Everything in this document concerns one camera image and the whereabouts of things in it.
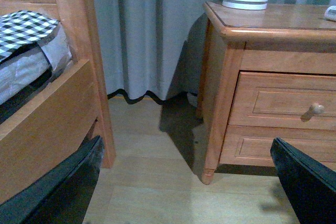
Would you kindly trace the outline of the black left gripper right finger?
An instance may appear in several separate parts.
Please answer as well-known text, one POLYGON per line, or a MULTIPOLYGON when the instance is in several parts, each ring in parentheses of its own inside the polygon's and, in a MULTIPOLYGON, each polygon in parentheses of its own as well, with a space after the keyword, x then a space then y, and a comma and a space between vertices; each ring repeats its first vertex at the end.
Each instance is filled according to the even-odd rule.
POLYGON ((270 154, 299 222, 335 223, 335 171, 278 137, 270 154))

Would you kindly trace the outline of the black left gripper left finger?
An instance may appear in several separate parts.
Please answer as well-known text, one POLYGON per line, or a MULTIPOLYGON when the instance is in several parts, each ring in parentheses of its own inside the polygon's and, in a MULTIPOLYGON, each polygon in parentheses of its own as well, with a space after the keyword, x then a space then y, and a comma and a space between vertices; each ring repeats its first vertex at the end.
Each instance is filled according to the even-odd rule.
POLYGON ((96 136, 1 204, 1 223, 82 223, 95 190, 104 143, 96 136))

